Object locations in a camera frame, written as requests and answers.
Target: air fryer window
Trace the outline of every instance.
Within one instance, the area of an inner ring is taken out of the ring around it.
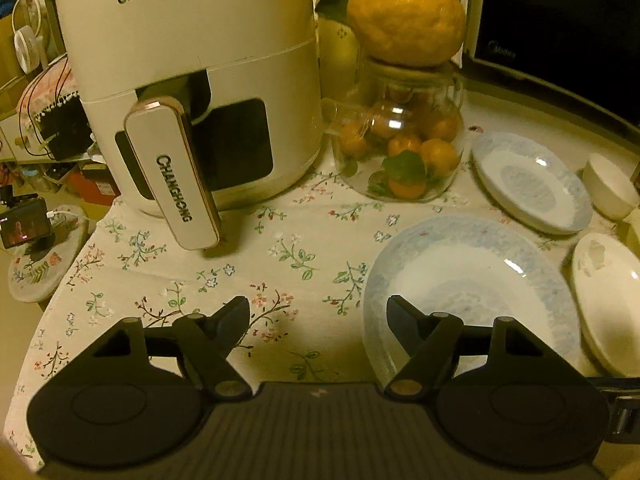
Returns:
[[[147,200],[154,200],[153,193],[151,193],[145,174],[142,173],[142,168],[140,168],[140,165],[138,164],[136,154],[133,152],[127,133],[124,131],[117,132],[115,135],[115,141],[118,149],[120,150],[120,155],[122,155],[122,160],[124,160],[124,163],[129,170],[129,174],[138,188],[138,192]]]
[[[192,131],[194,155],[212,191],[258,180],[273,170],[267,111],[260,99],[216,108]]]

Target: blue-rimmed plate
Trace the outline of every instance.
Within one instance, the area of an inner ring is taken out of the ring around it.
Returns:
[[[396,235],[373,265],[364,291],[363,340],[387,384],[408,361],[386,324],[386,300],[400,294],[424,312],[449,312],[465,324],[492,326],[513,316],[575,364],[580,323],[574,299],[535,245],[504,225],[440,215]],[[484,358],[460,361],[458,371]]]
[[[487,191],[524,224],[556,235],[589,225],[589,193],[544,146],[514,134],[486,132],[474,140],[471,153]]]

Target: yellow pomelo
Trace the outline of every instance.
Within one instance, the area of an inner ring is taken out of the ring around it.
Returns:
[[[371,57],[415,68],[451,58],[465,34],[460,0],[349,0],[347,16]]]

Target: white plate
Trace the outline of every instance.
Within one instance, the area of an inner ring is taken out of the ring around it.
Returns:
[[[619,241],[588,234],[574,251],[582,334],[617,376],[640,376],[640,261]]]
[[[511,215],[539,231],[563,235],[589,225],[584,185],[544,146],[514,134],[487,132],[471,147],[480,180]]]
[[[364,291],[363,340],[382,384],[408,361],[386,323],[393,294],[425,314],[450,312],[465,324],[492,326],[497,316],[513,316],[571,363],[580,351],[564,279],[534,244],[498,222],[441,214],[402,231],[380,253]],[[458,371],[485,360],[461,360]]]

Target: white air fryer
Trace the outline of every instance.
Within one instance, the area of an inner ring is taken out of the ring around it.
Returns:
[[[185,249],[218,209],[299,179],[321,140],[312,0],[56,0],[80,97],[124,200]]]

